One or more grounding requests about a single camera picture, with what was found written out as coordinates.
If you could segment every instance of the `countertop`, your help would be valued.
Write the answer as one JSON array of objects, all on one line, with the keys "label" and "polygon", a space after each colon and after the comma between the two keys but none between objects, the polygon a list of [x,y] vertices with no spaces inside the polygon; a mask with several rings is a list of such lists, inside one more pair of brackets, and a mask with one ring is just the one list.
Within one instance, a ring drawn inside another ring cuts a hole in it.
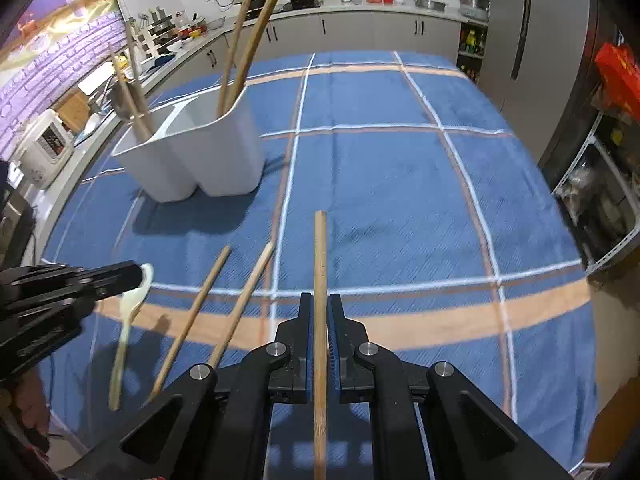
[{"label": "countertop", "polygon": [[[291,10],[289,12],[279,12],[271,17],[271,20],[282,20],[286,18],[292,18],[294,16],[303,16],[306,14],[315,14],[322,12],[364,12],[364,11],[376,11],[376,12],[400,12],[402,14],[416,14],[417,16],[429,16],[433,18],[442,18],[444,20],[452,20],[459,23],[476,23],[479,25],[487,26],[488,24],[482,22],[476,22],[465,16],[462,16],[458,12],[457,7],[447,6],[444,12],[437,12],[436,10],[421,9],[415,7],[411,1],[404,5],[392,5],[386,6],[383,4],[368,4],[363,2],[360,5],[344,4],[340,0],[322,0],[321,7],[315,7],[313,9]],[[244,27],[251,27],[257,20],[247,20],[244,23]],[[184,63],[189,57],[196,54],[199,50],[203,49],[211,41],[219,38],[223,34],[232,31],[235,25],[235,17],[227,17],[222,27],[215,30],[209,30],[204,36],[195,38],[187,42],[182,48],[176,52],[176,57],[171,62],[160,67],[152,75],[148,76],[142,82],[142,89],[145,95],[151,94],[151,92],[162,82],[165,78],[171,75],[172,72],[177,70],[182,63]],[[68,200],[71,192],[74,190],[80,178],[86,171],[87,167],[94,159],[94,157],[100,151],[103,144],[109,139],[110,135],[122,124],[120,118],[112,112],[104,120],[95,133],[85,140],[80,146],[78,146],[68,163],[62,169],[58,177],[53,181],[51,186],[46,190],[37,190],[34,186],[25,182],[23,179],[21,185],[18,187],[22,195],[33,206],[37,206],[35,211],[36,228],[34,231],[36,237],[36,257],[40,258],[44,247],[49,239],[53,227],[62,212],[62,209]],[[31,254],[33,254],[32,248],[33,241],[31,240],[25,251],[23,258],[23,265],[31,264]]]}]

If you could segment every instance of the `white utensil holder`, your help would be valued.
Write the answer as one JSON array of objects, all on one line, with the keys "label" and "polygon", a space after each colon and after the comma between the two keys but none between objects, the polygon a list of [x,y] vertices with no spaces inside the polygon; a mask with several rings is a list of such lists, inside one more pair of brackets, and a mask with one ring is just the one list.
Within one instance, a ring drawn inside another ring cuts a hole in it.
[{"label": "white utensil holder", "polygon": [[129,127],[113,150],[157,202],[184,200],[198,185],[209,196],[228,196],[250,193],[260,183],[264,151],[247,88],[219,119],[218,95],[211,89],[156,108],[150,140],[137,144]]}]

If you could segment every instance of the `white spoon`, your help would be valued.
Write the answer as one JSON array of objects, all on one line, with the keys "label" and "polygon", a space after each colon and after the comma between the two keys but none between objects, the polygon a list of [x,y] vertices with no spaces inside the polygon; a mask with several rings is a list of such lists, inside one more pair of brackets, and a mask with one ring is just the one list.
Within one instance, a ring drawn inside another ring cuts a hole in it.
[{"label": "white spoon", "polygon": [[140,286],[133,290],[128,290],[120,299],[120,321],[122,322],[122,327],[120,329],[120,340],[116,351],[116,359],[113,361],[111,380],[109,381],[109,408],[112,412],[117,412],[120,409],[122,374],[124,372],[124,359],[127,355],[131,325],[142,308],[154,276],[153,265],[142,264],[140,269],[142,269],[142,282]]}]

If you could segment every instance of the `chopstick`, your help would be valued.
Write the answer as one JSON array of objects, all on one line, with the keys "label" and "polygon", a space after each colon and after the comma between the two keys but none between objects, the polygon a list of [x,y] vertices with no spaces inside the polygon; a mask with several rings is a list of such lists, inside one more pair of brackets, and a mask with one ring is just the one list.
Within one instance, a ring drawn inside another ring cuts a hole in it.
[{"label": "chopstick", "polygon": [[249,9],[251,0],[242,0],[240,12],[238,12],[238,18],[236,19],[236,26],[234,27],[234,34],[231,38],[231,48],[226,55],[225,70],[222,73],[222,83],[220,86],[220,93],[218,94],[218,117],[222,117],[225,113],[225,101],[226,101],[226,88],[229,83],[229,75],[231,74],[231,66],[234,63],[236,57],[236,50],[238,49],[238,40],[240,39],[240,33],[242,32],[242,24],[246,19],[246,12]]},{"label": "chopstick", "polygon": [[326,212],[314,226],[314,480],[326,478]]},{"label": "chopstick", "polygon": [[133,86],[136,92],[141,97],[138,103],[142,105],[142,121],[145,123],[146,128],[151,131],[154,129],[151,117],[149,116],[149,107],[146,105],[145,95],[142,93],[142,85],[140,84],[140,73],[138,72],[138,64],[136,63],[136,54],[134,51],[133,34],[131,32],[131,22],[125,22],[125,31],[127,33],[127,47],[129,49],[129,59],[131,62],[131,69],[133,70]]},{"label": "chopstick", "polygon": [[231,311],[231,315],[229,316],[229,325],[226,329],[225,335],[222,340],[216,345],[213,354],[209,358],[209,366],[212,368],[217,368],[222,358],[222,355],[225,353],[226,347],[229,345],[231,338],[234,336],[234,332],[236,331],[236,327],[240,322],[240,318],[242,317],[242,313],[244,312],[244,308],[249,303],[251,299],[251,295],[254,293],[256,285],[258,285],[258,280],[260,279],[261,274],[264,272],[264,268],[267,266],[269,259],[271,258],[271,254],[273,253],[274,243],[267,242],[264,249],[262,250],[262,254],[258,258],[258,261],[255,264],[254,270],[251,271],[249,275],[249,279],[246,280],[244,284],[244,288],[238,296],[238,300],[234,305],[233,310]]},{"label": "chopstick", "polygon": [[186,339],[189,330],[193,326],[193,323],[195,322],[196,317],[200,311],[200,307],[204,303],[204,300],[206,299],[207,294],[213,286],[213,283],[216,281],[216,278],[220,274],[222,267],[225,265],[226,259],[229,257],[229,254],[231,254],[231,246],[225,246],[220,252],[218,259],[213,264],[213,267],[211,267],[211,271],[207,276],[207,279],[202,284],[202,288],[198,292],[195,300],[193,300],[193,304],[189,309],[187,321],[182,327],[180,335],[174,339],[174,343],[171,345],[169,353],[164,358],[164,363],[162,363],[162,368],[160,368],[160,373],[158,374],[158,377],[156,377],[156,382],[154,383],[154,387],[151,389],[151,394],[149,395],[147,402],[151,402],[155,398],[155,396],[160,393],[160,390],[162,390],[162,385],[164,384],[171,366],[174,364],[175,358],[180,351],[180,347]]},{"label": "chopstick", "polygon": [[145,126],[145,123],[143,123],[142,118],[140,118],[138,108],[136,108],[136,102],[133,100],[131,92],[129,91],[129,86],[124,79],[122,69],[118,64],[118,60],[116,59],[116,55],[113,53],[111,45],[109,45],[109,54],[111,56],[111,62],[113,63],[113,69],[116,71],[116,76],[118,77],[118,81],[120,82],[120,88],[122,89],[124,101],[127,104],[127,108],[129,108],[129,112],[133,115],[133,131],[136,135],[136,139],[140,143],[147,142],[151,138],[151,133]]},{"label": "chopstick", "polygon": [[244,54],[242,55],[240,66],[236,72],[236,80],[234,81],[231,92],[225,101],[225,113],[231,110],[236,99],[240,95],[242,88],[244,88],[246,76],[249,73],[251,63],[254,61],[255,51],[258,50],[260,38],[264,34],[264,29],[267,27],[267,23],[271,17],[271,13],[273,12],[273,7],[276,6],[277,1],[278,0],[267,0],[265,2],[264,7],[260,12],[260,16],[258,16],[258,21],[252,28],[251,38],[249,38],[249,43],[247,43]]}]

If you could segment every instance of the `rice cooker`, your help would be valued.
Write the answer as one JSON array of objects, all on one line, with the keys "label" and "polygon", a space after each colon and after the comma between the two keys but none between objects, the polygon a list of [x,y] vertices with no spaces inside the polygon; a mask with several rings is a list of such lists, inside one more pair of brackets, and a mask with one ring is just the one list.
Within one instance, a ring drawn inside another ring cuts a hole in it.
[{"label": "rice cooker", "polygon": [[55,111],[45,110],[28,127],[12,159],[39,189],[47,189],[73,152],[73,136]]}]

